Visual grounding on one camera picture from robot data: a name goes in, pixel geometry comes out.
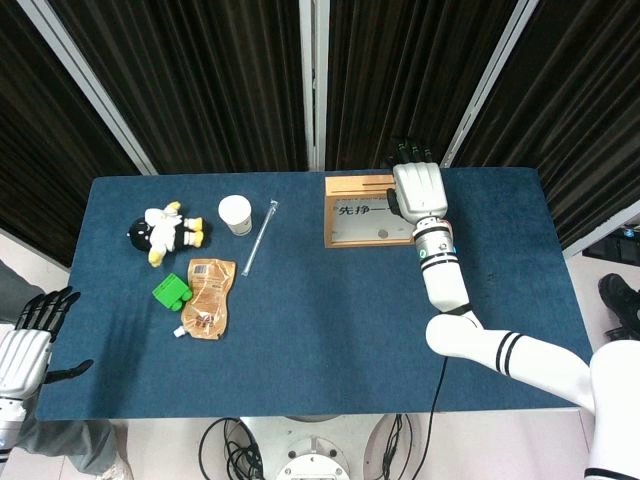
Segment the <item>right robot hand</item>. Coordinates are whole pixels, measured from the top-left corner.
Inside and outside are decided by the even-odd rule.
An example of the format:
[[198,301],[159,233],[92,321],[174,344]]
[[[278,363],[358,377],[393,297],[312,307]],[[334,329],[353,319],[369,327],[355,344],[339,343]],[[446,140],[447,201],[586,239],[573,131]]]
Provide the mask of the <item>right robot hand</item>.
[[392,137],[385,159],[394,186],[386,190],[390,211],[412,225],[444,218],[448,202],[440,167],[429,147],[409,137]]

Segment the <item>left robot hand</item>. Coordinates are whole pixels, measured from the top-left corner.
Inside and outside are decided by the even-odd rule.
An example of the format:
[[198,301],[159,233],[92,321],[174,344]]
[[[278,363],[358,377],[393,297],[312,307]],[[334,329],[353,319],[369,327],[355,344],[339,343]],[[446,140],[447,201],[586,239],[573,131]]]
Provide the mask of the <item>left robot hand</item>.
[[1,397],[24,401],[43,384],[70,380],[94,364],[86,359],[62,370],[49,369],[52,349],[65,318],[81,294],[70,286],[30,299],[14,328],[1,341]]

